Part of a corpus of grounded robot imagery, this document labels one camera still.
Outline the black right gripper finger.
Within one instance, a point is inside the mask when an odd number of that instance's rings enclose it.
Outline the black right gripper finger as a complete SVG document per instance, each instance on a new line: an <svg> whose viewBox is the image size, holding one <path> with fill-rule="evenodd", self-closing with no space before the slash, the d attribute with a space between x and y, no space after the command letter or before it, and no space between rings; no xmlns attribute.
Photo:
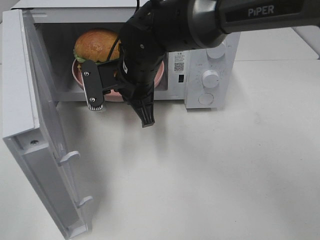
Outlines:
<svg viewBox="0 0 320 240"><path fill-rule="evenodd" d="M145 88L142 91L136 91L129 103L135 113L141 120L142 128L153 126L155 123L154 117L154 86Z"/></svg>

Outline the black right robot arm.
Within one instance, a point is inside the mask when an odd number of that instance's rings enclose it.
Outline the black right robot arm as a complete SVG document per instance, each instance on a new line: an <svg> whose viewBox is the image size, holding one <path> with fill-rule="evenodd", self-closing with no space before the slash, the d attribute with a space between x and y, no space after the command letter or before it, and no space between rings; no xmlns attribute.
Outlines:
<svg viewBox="0 0 320 240"><path fill-rule="evenodd" d="M217 47L228 34L320 24L317 0L149 0L119 31L119 60L82 64L88 108L115 90L136 111L153 106L154 79L168 52Z"/></svg>

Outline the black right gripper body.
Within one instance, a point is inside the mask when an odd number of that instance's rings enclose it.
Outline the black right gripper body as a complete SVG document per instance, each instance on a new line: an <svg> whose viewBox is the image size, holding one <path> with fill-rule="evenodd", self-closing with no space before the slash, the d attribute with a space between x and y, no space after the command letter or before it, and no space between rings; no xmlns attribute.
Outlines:
<svg viewBox="0 0 320 240"><path fill-rule="evenodd" d="M160 35L169 18L175 15L173 3L172 0L149 0L136 10L118 34L118 60L100 65L86 60L81 64L82 84L90 110L101 110L104 95L111 90L119 92L130 105L135 92L155 87L155 76L168 51L168 44Z"/></svg>

